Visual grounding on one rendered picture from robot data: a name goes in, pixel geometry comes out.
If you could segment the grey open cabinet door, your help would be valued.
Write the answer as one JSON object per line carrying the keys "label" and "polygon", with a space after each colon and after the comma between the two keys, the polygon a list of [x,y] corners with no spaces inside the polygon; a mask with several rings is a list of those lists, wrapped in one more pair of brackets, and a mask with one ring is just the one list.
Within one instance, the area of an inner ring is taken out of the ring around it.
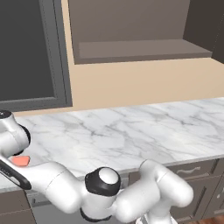
{"label": "grey open cabinet door", "polygon": [[0,109],[72,105],[61,0],[0,0]]}

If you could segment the grey open wall cabinet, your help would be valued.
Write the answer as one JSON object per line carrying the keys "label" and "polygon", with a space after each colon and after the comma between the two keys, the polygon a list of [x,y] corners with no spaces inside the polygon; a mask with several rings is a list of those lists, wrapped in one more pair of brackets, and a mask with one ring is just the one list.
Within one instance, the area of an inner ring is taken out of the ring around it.
{"label": "grey open wall cabinet", "polygon": [[68,0],[76,64],[212,58],[221,0]]}

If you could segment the pink bar soap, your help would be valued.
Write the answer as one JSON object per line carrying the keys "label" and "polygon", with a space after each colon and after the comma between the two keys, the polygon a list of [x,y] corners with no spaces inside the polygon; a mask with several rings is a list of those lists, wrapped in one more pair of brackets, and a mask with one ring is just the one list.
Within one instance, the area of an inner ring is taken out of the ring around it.
{"label": "pink bar soap", "polygon": [[10,161],[20,167],[26,167],[30,163],[30,157],[29,156],[14,156],[10,159]]}

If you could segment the grey drawer front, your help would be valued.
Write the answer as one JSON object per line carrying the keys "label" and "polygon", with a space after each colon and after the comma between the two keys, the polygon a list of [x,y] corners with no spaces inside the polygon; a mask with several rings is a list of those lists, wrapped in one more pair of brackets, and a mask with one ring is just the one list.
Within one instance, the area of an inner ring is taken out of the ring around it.
{"label": "grey drawer front", "polygon": [[[183,179],[198,179],[198,178],[210,176],[213,173],[217,163],[218,163],[218,159],[212,159],[212,160],[194,162],[190,164],[174,165],[174,166],[170,166],[169,169]],[[198,167],[198,166],[200,166],[200,170],[195,171],[194,173],[191,173],[191,174],[177,173],[177,170],[181,170],[181,169],[191,170],[194,167]]]}

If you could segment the grey base cabinet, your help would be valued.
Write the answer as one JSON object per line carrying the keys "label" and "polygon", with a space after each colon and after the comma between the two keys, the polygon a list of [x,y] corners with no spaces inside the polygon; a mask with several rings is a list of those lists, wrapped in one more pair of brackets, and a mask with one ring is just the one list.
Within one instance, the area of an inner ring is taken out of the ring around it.
{"label": "grey base cabinet", "polygon": [[23,190],[0,193],[0,224],[36,224]]}

